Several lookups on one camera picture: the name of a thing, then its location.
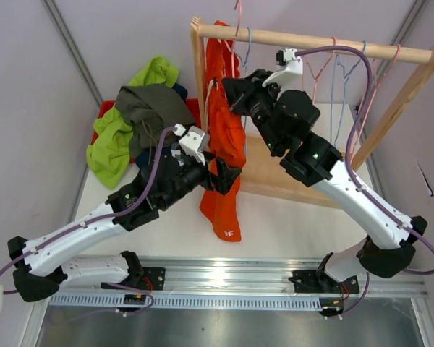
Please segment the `pink hanger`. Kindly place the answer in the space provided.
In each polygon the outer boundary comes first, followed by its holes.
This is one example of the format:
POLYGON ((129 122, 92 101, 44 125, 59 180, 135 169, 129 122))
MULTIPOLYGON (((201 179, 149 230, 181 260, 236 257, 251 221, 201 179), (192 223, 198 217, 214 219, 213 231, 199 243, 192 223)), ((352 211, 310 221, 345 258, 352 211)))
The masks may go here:
POLYGON ((312 81, 313 81, 313 87, 312 87, 312 102, 313 103, 316 103, 318 85, 319 85, 319 82, 321 80, 321 77, 323 76, 323 73, 325 72, 326 68, 331 63, 331 61, 335 55, 336 55, 336 52, 331 51, 329 53, 329 57, 322 63, 322 65, 318 71, 315 71, 313 69, 313 66, 307 57, 304 58, 304 63, 306 65, 306 67, 308 68, 308 72, 310 73, 310 76, 312 77, 312 81))
POLYGON ((235 1, 234 10, 237 11, 237 13, 238 13, 237 25, 236 25, 234 37, 232 39, 231 44, 228 44, 226 41, 224 42, 227 50, 231 54, 231 76, 232 77, 236 77, 237 55, 236 55, 236 51, 235 51, 235 45, 236 45, 236 41, 237 41, 237 37, 239 34, 239 29, 241 27, 241 21, 242 21, 242 1, 241 0, 235 1))
POLYGON ((357 137, 356 137, 354 144, 352 146, 350 162, 352 162, 354 157, 355 157, 356 147, 359 144, 359 141, 362 137, 362 133, 365 130, 365 124, 366 124, 368 115, 370 113, 370 110, 374 104, 375 97, 376 97, 376 95, 380 89, 380 86, 383 84, 383 81, 386 78, 387 74, 395 65, 395 63, 399 57, 400 51, 401 51, 401 45, 398 44, 397 48, 396 48, 396 53, 395 53, 392 61, 390 63, 387 63, 385 69, 380 74, 378 74, 378 72, 375 72, 375 81, 374 81, 373 93, 370 96, 370 102, 368 103, 367 108, 366 108, 366 112, 365 112, 364 116, 362 117, 361 126, 357 132, 357 137))

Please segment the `navy blue shorts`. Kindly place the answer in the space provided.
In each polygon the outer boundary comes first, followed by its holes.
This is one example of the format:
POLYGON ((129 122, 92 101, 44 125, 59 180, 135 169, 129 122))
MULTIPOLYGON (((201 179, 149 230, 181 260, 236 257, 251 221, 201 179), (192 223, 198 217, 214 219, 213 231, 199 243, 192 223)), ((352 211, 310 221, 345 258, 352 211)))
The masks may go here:
MULTIPOLYGON (((140 107, 140 123, 147 117, 156 116, 153 125, 161 125, 162 131, 176 123, 185 125, 184 116, 190 115, 184 103, 187 99, 187 90, 177 83, 172 87, 159 87, 159 85, 141 87, 140 99, 145 104, 140 107)), ((140 142, 147 137, 138 131, 136 138, 140 142)), ((148 146, 142 147, 142 151, 135 157, 135 164, 139 168, 150 164, 153 160, 159 138, 152 136, 152 139, 154 144, 148 141, 148 146)))

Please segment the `olive grey shorts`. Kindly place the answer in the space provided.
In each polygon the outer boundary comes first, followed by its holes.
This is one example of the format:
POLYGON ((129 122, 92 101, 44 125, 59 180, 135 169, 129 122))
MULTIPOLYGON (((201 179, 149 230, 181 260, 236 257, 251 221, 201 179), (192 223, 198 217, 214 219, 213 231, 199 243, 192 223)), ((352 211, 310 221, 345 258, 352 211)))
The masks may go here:
POLYGON ((156 146, 165 128, 196 124, 180 95, 164 84, 123 86, 115 107, 123 120, 132 126, 129 151, 133 158, 156 146))

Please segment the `lime green shorts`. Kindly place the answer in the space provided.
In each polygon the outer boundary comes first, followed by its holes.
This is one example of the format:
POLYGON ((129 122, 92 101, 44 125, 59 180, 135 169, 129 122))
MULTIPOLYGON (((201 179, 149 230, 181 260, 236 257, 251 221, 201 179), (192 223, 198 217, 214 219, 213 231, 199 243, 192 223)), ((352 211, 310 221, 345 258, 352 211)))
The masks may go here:
MULTIPOLYGON (((127 84, 139 87, 163 84, 172 87, 178 80, 179 70, 164 56, 153 57, 127 84)), ((108 189, 114 189, 130 163, 129 142, 134 136, 133 127, 112 106, 93 124, 98 137, 88 145, 86 161, 96 178, 108 189)))

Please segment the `patterned blue orange shorts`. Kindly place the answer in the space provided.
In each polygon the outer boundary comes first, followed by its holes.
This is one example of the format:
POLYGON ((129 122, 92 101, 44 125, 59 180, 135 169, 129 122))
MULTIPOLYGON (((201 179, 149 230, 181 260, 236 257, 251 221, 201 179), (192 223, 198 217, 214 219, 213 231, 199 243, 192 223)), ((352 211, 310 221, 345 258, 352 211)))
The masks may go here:
POLYGON ((171 152, 171 156, 179 162, 179 165, 183 166, 184 160, 182 157, 182 150, 181 150, 178 142, 171 144, 170 152, 171 152))

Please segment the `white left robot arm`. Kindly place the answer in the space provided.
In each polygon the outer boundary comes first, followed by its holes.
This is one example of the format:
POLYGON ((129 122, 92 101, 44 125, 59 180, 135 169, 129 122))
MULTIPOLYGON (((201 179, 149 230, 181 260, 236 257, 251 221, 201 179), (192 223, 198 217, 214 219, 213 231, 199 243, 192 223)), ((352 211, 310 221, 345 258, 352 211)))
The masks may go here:
POLYGON ((66 286, 144 289, 145 271, 134 252, 93 259, 81 254, 154 221, 196 187, 228 194, 241 169, 228 166, 212 153, 206 153, 204 159, 199 163, 188 155, 180 159, 161 155, 86 216, 39 239, 10 239, 7 246, 17 293, 24 301, 35 302, 66 286))

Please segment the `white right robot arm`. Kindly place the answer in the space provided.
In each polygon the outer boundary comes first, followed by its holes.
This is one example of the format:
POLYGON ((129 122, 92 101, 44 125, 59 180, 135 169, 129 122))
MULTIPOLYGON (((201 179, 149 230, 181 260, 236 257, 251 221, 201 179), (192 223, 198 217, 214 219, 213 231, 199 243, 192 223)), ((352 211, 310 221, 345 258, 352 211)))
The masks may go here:
POLYGON ((405 228, 423 234, 426 220, 393 209, 348 171, 341 152, 312 130, 320 110, 308 94, 265 84, 269 74, 258 69, 245 78, 223 78, 230 111, 252 119, 271 156, 281 158, 280 165, 290 177, 331 198, 367 234, 353 247, 323 258, 313 290, 331 292, 364 272, 391 278, 409 267, 417 239, 405 228))

